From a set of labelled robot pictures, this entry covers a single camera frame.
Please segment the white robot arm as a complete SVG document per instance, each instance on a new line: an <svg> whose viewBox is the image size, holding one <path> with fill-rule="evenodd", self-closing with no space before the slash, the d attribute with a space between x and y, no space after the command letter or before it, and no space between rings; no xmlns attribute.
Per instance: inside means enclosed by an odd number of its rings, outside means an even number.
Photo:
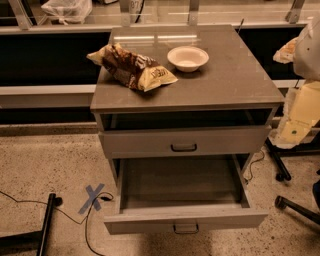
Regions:
<svg viewBox="0 0 320 256"><path fill-rule="evenodd" d="M320 121L320 16L313 17L298 37L277 50L273 60L293 63L294 73L305 80L300 88L286 93L283 117L272 134L277 147L291 149Z"/></svg>

